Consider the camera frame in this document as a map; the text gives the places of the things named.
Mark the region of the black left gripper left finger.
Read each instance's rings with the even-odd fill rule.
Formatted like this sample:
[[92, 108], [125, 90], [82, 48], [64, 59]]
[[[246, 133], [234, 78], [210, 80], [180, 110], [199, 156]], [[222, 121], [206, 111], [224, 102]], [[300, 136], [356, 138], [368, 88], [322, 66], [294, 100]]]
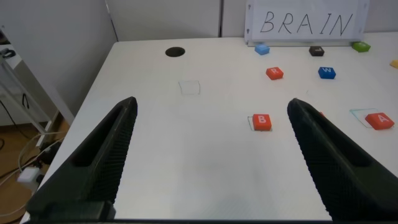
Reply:
[[117, 103], [28, 201], [30, 219], [112, 219], [136, 118], [134, 97]]

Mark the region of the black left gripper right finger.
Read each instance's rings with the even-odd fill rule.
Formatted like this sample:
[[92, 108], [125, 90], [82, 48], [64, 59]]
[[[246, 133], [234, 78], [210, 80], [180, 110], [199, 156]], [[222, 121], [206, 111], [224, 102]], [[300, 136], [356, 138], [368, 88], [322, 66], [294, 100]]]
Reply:
[[334, 221], [396, 221], [397, 177], [305, 101], [287, 114], [322, 202]]

